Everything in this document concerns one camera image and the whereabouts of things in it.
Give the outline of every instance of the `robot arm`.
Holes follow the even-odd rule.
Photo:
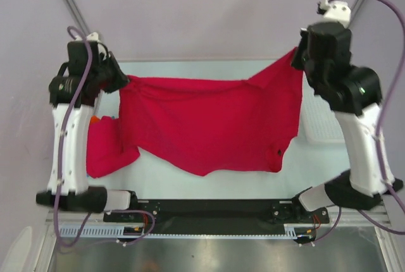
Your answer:
[[[318,4],[318,13],[322,20],[301,30],[292,66],[303,70],[314,95],[329,103],[342,129],[351,168],[301,192],[295,200],[305,212],[332,205],[370,210],[381,202],[386,184],[394,190],[402,188],[402,181],[390,171],[383,140],[386,176],[378,162],[375,126],[382,101],[380,81],[372,69],[350,64],[347,3],[324,0]]]
[[[57,186],[60,184],[59,209],[61,210],[101,213],[113,209],[128,209],[132,199],[136,197],[133,192],[91,187],[87,181],[87,132],[96,98],[101,90],[110,93],[128,84],[128,77],[121,72],[113,53],[109,52],[99,40],[98,34],[90,34],[87,40],[93,55],[91,68],[64,132],[61,131],[61,124],[84,75],[88,58],[82,39],[76,37],[68,43],[69,62],[62,64],[58,74],[49,84],[55,129],[53,167],[47,190],[37,194],[36,202],[53,207]],[[59,152],[61,134],[65,135],[63,152]],[[62,155],[61,180],[58,179],[57,172],[59,155]]]

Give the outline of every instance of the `orange object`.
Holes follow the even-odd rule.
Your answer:
[[[91,119],[90,119],[90,124],[92,125],[93,123],[97,123],[97,122],[99,122],[100,121],[100,118],[98,118],[97,116],[93,116]]]

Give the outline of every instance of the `white tabletop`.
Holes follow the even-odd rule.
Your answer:
[[[271,61],[200,61],[123,63],[126,74],[139,77],[241,79],[262,70]],[[117,116],[119,95],[103,94],[98,116]],[[214,171],[205,177],[178,169],[144,150],[131,165],[109,176],[89,179],[92,185],[136,191],[143,199],[263,199],[291,198],[349,168],[343,144],[310,144],[300,126],[284,155],[279,173]]]

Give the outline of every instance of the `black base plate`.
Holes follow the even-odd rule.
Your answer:
[[[153,233],[167,235],[282,235],[284,224],[312,225],[313,215],[329,223],[325,208],[303,216],[290,199],[154,199],[139,200],[138,208],[155,216]],[[104,222],[142,222],[142,217],[105,214]]]

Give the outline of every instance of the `red shirt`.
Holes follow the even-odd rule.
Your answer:
[[[302,100],[293,54],[247,80],[129,76],[119,118],[103,117],[89,128],[88,174],[105,176],[134,162],[138,147],[200,176],[279,172],[298,133]]]

